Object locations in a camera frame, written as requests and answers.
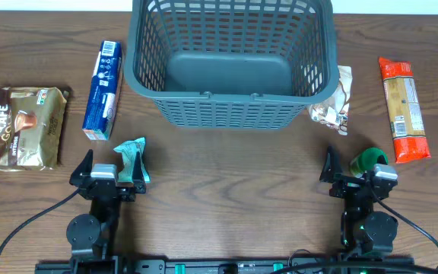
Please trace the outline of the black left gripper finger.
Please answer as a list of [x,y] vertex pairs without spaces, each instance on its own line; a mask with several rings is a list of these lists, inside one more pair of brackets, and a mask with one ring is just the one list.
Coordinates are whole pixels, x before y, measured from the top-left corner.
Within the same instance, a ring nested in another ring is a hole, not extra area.
[[134,184],[144,184],[144,174],[141,168],[141,152],[137,151],[135,154],[135,160],[133,164],[133,171],[132,171],[132,182]]
[[92,170],[93,150],[89,149],[82,162],[71,173],[69,183],[72,186],[80,186],[88,177]]

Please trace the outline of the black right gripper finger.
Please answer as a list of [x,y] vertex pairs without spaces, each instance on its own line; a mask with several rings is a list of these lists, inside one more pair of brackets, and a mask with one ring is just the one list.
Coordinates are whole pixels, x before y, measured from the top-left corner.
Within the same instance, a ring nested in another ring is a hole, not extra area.
[[388,162],[386,160],[386,156],[385,155],[378,155],[376,157],[372,157],[370,159],[369,164],[368,164],[367,170],[373,171],[373,165],[374,164],[386,164],[386,165],[388,165]]
[[327,147],[325,163],[319,177],[320,182],[338,182],[343,175],[338,154],[332,146]]

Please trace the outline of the green lidded jar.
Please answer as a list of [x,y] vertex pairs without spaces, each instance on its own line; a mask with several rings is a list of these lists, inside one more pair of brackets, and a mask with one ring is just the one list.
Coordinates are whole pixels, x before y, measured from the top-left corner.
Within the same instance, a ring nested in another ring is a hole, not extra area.
[[372,170],[373,166],[378,164],[379,157],[384,159],[384,164],[389,163],[386,153],[379,148],[372,147],[362,151],[349,164],[351,174],[354,177],[361,178],[365,171]]

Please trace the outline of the beige Pantree snack bag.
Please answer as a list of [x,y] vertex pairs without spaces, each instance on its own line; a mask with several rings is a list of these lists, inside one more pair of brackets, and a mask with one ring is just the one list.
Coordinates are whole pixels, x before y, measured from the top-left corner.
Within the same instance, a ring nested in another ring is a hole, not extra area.
[[339,65],[338,70],[340,78],[332,96],[319,104],[307,107],[307,109],[313,122],[327,126],[339,135],[347,135],[353,75],[350,66]]

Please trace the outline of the orange biscuit packet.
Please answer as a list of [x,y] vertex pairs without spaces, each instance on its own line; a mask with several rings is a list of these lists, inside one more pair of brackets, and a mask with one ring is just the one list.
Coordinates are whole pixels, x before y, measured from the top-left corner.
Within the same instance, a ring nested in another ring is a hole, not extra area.
[[431,157],[410,62],[378,58],[385,92],[395,162]]

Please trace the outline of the blue rectangular carton box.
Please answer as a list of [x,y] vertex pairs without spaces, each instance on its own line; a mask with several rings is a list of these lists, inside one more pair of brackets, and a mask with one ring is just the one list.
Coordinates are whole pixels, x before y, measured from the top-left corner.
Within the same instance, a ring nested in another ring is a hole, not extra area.
[[122,44],[104,40],[94,65],[82,130],[91,141],[107,141],[116,117],[122,80]]

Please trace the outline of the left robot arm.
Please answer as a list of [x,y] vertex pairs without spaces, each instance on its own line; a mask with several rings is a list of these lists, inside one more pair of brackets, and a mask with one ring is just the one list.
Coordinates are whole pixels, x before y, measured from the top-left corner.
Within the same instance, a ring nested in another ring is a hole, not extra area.
[[138,151],[132,165],[132,181],[120,183],[116,165],[94,164],[90,150],[71,174],[69,183],[76,187],[77,194],[91,201],[90,211],[73,218],[66,230],[73,273],[135,271],[125,256],[114,254],[114,242],[121,204],[134,202],[138,194],[146,193],[141,164],[141,152]]

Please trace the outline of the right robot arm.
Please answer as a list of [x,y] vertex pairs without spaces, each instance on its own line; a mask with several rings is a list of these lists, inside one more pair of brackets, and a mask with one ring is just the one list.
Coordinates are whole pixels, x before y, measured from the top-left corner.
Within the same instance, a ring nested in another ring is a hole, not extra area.
[[387,198],[398,185],[398,175],[380,156],[360,178],[344,175],[337,153],[332,146],[326,151],[319,177],[330,183],[331,197],[344,200],[341,216],[341,242],[356,256],[382,256],[393,251],[398,230],[395,217],[374,209],[374,204]]

